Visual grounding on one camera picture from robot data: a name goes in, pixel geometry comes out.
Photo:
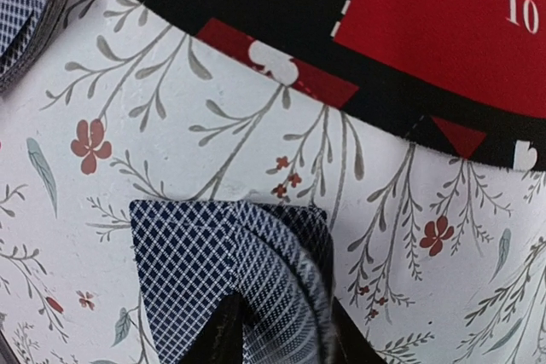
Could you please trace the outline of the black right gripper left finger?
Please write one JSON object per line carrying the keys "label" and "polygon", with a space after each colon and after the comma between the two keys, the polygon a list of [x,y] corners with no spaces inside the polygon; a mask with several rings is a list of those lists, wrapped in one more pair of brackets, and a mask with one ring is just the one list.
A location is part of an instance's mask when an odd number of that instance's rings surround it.
{"label": "black right gripper left finger", "polygon": [[194,363],[242,363],[243,316],[242,296],[226,296],[195,340]]}

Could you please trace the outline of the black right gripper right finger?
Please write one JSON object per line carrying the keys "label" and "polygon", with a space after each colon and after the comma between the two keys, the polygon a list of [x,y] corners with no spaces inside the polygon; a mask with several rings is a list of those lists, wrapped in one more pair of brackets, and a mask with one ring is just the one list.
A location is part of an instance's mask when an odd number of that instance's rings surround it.
{"label": "black right gripper right finger", "polygon": [[331,301],[331,328],[321,363],[383,364],[384,360],[361,334],[336,297]]}

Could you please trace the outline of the blue playing card deck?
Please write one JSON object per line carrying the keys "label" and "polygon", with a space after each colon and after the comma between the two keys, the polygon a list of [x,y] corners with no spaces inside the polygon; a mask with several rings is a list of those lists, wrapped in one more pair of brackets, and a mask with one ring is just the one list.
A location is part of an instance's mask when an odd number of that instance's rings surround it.
{"label": "blue playing card deck", "polygon": [[240,201],[130,204],[142,300],[158,357],[179,363],[234,299],[245,363],[334,358],[334,245],[314,205]]}

